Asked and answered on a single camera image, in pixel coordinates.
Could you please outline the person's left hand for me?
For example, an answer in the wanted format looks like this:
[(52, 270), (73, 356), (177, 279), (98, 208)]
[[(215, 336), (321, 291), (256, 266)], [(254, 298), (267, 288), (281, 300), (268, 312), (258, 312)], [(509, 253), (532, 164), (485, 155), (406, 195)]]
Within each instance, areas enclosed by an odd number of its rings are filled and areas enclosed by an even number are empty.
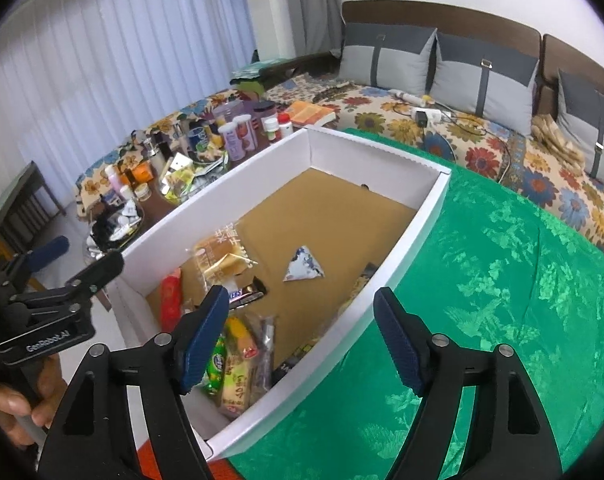
[(40, 403), (32, 406), (30, 401), (19, 391), (0, 384), (0, 428), (17, 448), (26, 448), (34, 443), (18, 418), (28, 416), (37, 427), (49, 428), (59, 404), (66, 393), (67, 382), (62, 377), (60, 356), (46, 356), (40, 376), (37, 379), (37, 390), (40, 392)]

